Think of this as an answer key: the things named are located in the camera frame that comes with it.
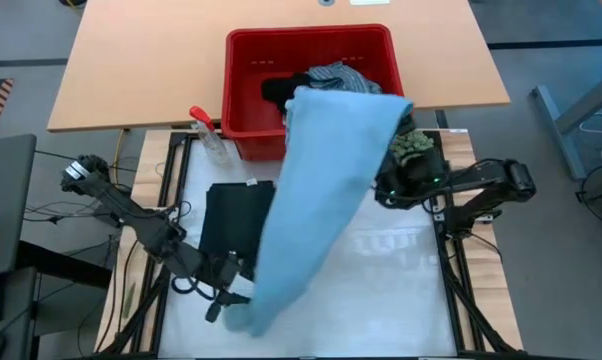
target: desk leg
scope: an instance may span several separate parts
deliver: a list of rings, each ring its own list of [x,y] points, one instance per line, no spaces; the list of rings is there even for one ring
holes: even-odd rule
[[[112,271],[70,256],[19,241],[17,268],[33,266],[42,274],[107,289]]]
[[[544,121],[551,126],[550,131],[561,147],[572,177],[575,180],[585,178],[586,172],[570,133],[602,108],[602,81],[564,113],[559,112],[544,85],[535,87],[532,96],[543,111]]]

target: red plastic bin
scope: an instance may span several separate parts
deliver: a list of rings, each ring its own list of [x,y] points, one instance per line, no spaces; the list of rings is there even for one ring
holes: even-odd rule
[[[384,93],[403,96],[392,37],[383,25],[240,29],[228,35],[226,45],[221,128],[244,160],[285,155],[282,115],[261,97],[265,79],[341,60]]]

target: black cloth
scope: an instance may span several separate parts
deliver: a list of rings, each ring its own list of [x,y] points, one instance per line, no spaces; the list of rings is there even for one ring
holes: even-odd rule
[[[223,262],[228,252],[234,251],[243,260],[241,275],[254,279],[254,268],[259,252],[261,230],[274,197],[274,183],[259,181],[213,184],[206,194],[206,210],[199,250],[207,254],[215,267]]]
[[[287,78],[271,78],[261,83],[261,96],[263,100],[277,105],[281,114],[285,115],[285,102],[294,98],[294,90],[298,86],[310,86],[312,78],[305,73],[294,73]]]

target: clear plastic bottle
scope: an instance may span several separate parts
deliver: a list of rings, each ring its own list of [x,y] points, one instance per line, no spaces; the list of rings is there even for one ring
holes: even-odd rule
[[[228,164],[230,162],[228,151],[219,135],[214,132],[210,116],[198,106],[190,108],[190,116],[197,120],[195,130],[199,133],[199,139],[203,143],[208,157],[218,165]]]

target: gray floor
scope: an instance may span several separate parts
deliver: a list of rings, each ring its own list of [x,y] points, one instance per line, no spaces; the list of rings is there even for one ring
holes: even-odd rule
[[[481,30],[490,42],[602,38],[602,7],[596,0],[471,1]],[[79,18],[56,0],[0,0],[0,60],[63,58],[70,53]],[[468,128],[478,157],[515,158],[528,164],[538,187],[528,204],[505,207],[495,228],[525,348],[536,354],[602,359],[602,223],[574,196],[578,184],[567,175],[563,159],[529,97],[537,84],[549,86],[565,108],[602,78],[602,47],[554,50],[502,50],[494,60],[512,104],[501,108],[447,111],[451,127]],[[66,155],[94,153],[111,160],[116,131],[50,134],[45,128],[64,68],[0,68],[0,78],[15,86],[0,120],[0,137],[31,132],[38,149]],[[431,127],[432,113],[419,112]],[[601,127],[602,119],[588,126]],[[125,141],[122,166],[135,167],[143,140],[135,130]],[[575,133],[588,168],[600,163],[602,135]],[[87,202],[62,193],[65,160],[37,155],[28,203]],[[131,174],[122,173],[131,184]],[[116,230],[93,219],[64,220],[54,226],[25,223],[23,238],[52,250],[69,252],[105,240]],[[100,262],[105,247],[84,254]],[[63,282],[45,278],[42,295]],[[42,338],[40,358],[80,356],[79,323],[96,310],[81,331],[89,353],[104,292],[75,286],[42,305],[38,332],[62,330]]]

